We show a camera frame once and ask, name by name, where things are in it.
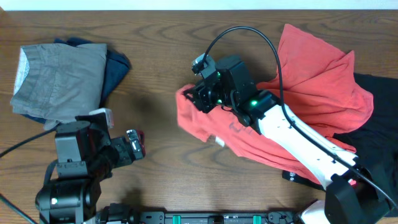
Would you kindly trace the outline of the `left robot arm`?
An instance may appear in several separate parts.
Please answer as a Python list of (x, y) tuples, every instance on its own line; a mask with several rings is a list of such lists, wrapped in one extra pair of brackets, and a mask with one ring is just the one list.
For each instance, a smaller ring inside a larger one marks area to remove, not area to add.
[(87, 222), (96, 215), (101, 181), (145, 157), (143, 131), (111, 138), (112, 127), (111, 110), (101, 108), (56, 128), (57, 160), (47, 167), (35, 198), (41, 223)]

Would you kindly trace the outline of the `red orange t-shirt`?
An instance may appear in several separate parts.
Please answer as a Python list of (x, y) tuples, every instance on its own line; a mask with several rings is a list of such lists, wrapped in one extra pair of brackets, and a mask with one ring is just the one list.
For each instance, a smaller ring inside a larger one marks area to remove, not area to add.
[[(282, 80), (275, 77), (257, 84), (260, 90), (278, 95), (284, 89), (287, 106), (327, 140), (351, 152), (357, 148), (333, 136), (360, 128), (374, 110), (373, 94), (354, 80), (354, 52), (344, 53), (325, 41), (290, 24), (284, 26), (278, 51)], [(239, 157), (294, 172), (313, 183), (319, 181), (294, 156), (276, 142), (239, 123), (234, 114), (219, 106), (209, 113), (198, 111), (186, 99), (185, 85), (176, 92), (177, 123), (186, 132), (205, 142), (221, 138)]]

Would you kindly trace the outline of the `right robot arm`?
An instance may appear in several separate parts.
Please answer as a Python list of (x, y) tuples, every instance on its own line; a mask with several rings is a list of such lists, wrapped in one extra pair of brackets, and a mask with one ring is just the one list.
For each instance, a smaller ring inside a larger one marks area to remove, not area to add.
[(258, 90), (236, 55), (215, 62), (201, 55), (192, 71), (202, 79), (184, 95), (204, 113), (229, 107), (238, 121), (286, 149), (319, 181), (326, 192), (297, 215), (300, 223), (376, 223), (397, 208), (385, 172), (362, 161), (301, 121), (269, 90)]

